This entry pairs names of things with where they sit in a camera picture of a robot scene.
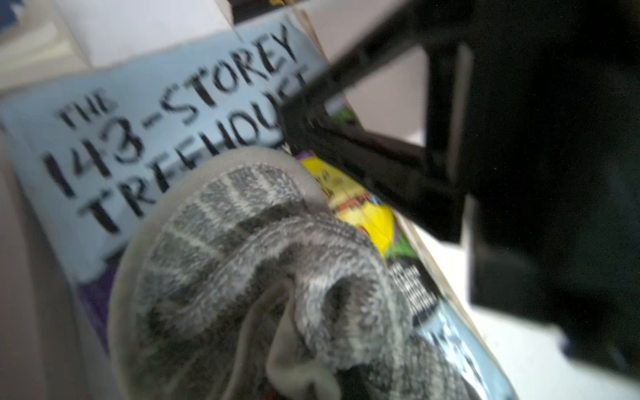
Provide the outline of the colourful treehouse book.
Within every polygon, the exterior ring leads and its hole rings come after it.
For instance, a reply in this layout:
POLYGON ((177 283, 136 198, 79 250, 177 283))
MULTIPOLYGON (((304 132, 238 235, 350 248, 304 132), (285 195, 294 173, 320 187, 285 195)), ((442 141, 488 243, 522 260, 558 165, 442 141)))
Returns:
POLYGON ((18 180, 94 326, 108 340, 120 261, 161 197, 218 155, 269 148, 298 160, 331 213, 372 241, 408 300, 414 328, 444 353, 475 399, 515 398, 388 203, 285 139, 279 107, 326 64, 311 38, 281 17, 3 102, 18 180))

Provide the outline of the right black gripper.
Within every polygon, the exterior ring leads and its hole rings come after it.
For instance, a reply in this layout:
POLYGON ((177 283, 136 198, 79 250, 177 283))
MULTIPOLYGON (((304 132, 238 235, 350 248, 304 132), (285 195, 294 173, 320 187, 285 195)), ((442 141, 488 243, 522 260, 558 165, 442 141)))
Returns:
POLYGON ((425 8, 426 153, 471 214, 472 300, 638 379, 638 2, 425 8))

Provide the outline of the grey striped cloth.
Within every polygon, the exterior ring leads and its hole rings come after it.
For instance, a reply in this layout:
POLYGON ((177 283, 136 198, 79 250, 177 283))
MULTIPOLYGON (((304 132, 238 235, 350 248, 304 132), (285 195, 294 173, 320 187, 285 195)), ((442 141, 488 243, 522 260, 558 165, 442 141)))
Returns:
POLYGON ((126 399, 475 399, 372 241, 288 154, 240 148, 132 237, 108 346, 126 399))

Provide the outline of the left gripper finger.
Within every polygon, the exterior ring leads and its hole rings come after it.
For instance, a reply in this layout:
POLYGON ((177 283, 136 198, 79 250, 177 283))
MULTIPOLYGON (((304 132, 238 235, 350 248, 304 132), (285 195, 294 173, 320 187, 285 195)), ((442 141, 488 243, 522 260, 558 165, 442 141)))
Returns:
POLYGON ((310 150, 379 196, 435 238, 456 242, 463 227, 463 192, 445 167, 453 121, 459 45, 468 31, 465 1, 410 1, 359 38, 328 69, 278 110, 285 139, 310 150), (420 48, 423 143, 338 124, 328 103, 420 48))

